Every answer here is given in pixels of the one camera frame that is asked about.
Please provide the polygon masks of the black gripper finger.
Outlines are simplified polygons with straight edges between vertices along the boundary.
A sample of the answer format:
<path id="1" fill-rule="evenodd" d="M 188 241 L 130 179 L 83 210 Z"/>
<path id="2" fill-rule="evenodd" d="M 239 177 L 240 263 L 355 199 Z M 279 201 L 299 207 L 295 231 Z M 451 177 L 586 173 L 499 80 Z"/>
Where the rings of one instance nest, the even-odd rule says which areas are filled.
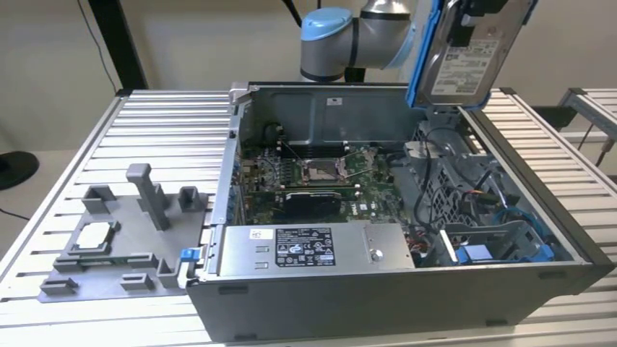
<path id="1" fill-rule="evenodd" d="M 448 44 L 451 47 L 463 48 L 470 45 L 478 22 L 479 17 L 470 14 L 456 17 L 448 34 Z"/>

